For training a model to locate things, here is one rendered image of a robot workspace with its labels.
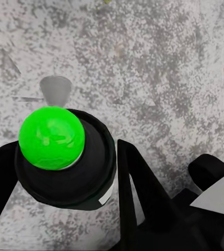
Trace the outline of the insectifuge atomizer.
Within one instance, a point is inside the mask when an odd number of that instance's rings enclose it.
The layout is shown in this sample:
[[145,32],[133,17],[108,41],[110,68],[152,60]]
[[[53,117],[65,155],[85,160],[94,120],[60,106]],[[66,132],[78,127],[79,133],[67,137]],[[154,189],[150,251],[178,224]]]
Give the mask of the insectifuge atomizer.
[[70,80],[51,75],[39,85],[49,106],[21,125],[14,160],[18,181],[40,203],[97,210],[112,194],[115,141],[93,115],[63,108],[74,88]]

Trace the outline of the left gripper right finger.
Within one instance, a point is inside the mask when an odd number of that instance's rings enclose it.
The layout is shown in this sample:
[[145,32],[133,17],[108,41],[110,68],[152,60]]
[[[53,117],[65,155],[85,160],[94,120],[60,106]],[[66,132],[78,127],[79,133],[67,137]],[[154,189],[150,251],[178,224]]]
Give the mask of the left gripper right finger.
[[[118,139],[121,251],[205,251],[137,148]],[[131,174],[149,233],[137,227]]]

